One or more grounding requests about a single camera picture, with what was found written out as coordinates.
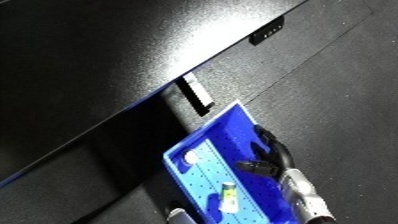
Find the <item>blue tray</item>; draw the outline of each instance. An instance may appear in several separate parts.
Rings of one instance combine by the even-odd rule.
[[[236,161],[254,158],[251,142],[261,145],[253,132],[254,124],[236,102],[164,154],[168,171],[206,223],[297,223],[272,179],[235,169]],[[183,161],[187,150],[198,157],[193,166]],[[223,182],[237,185],[238,213],[218,210]]]

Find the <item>black floor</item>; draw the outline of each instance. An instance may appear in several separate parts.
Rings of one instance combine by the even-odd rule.
[[[339,223],[394,222],[397,12],[394,0],[310,0],[266,42],[253,47],[244,40],[195,72],[217,103],[209,115],[197,116],[174,86],[158,97],[185,131],[240,99],[291,149]],[[119,149],[132,144],[114,146],[112,139]],[[127,194],[139,181],[121,184],[104,167],[106,153],[90,147],[70,146],[1,189],[0,223],[71,223],[123,196],[94,223],[163,223],[167,201],[181,197],[168,175],[161,171]],[[155,193],[159,186],[168,186],[168,198]]]

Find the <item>black surface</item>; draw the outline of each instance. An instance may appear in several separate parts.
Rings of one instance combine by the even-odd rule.
[[[391,223],[398,211],[398,2],[391,0],[373,10],[371,14],[361,0],[311,0],[302,5],[286,16],[281,32],[255,49],[247,50],[250,45],[241,42],[198,71],[203,72],[198,78],[208,80],[202,83],[217,103],[211,114],[197,117],[176,88],[166,91],[168,104],[174,104],[172,109],[180,116],[178,124],[194,129],[233,99],[243,99],[255,119],[289,147],[297,167],[326,199],[338,223]],[[279,57],[271,63],[271,56]],[[284,73],[273,70],[275,64],[285,66]],[[241,88],[234,82],[241,82]],[[52,175],[59,172],[49,170]],[[24,178],[8,185],[16,196],[51,189],[35,188],[40,178],[23,182],[23,188],[12,187]],[[165,202],[147,188],[163,187],[167,180],[159,174],[149,182],[128,195],[132,201],[122,199],[102,214],[108,223],[163,223],[160,207]],[[57,183],[76,187],[67,180]],[[49,205],[60,203],[61,195],[52,194]],[[70,196],[80,203],[76,206],[87,203],[84,192]],[[36,209],[32,205],[18,210],[24,203],[6,200],[8,217]],[[51,211],[55,212],[40,216],[64,215],[60,207]]]
[[[0,223],[87,223],[114,200],[158,174],[163,168],[165,149],[185,136],[187,131],[168,103],[159,94],[151,97],[1,188]],[[158,205],[156,211],[164,216],[165,204],[177,199],[184,203],[184,200],[178,191],[160,200],[163,185],[167,184],[168,191],[177,188],[169,184],[171,177],[168,183],[164,182],[165,171],[160,177],[157,185],[152,185],[161,191],[153,189],[155,202],[147,204]],[[134,192],[143,189],[146,187],[138,187]],[[134,203],[144,203],[142,209],[146,210],[142,200]]]
[[[0,179],[303,1],[1,4]]]

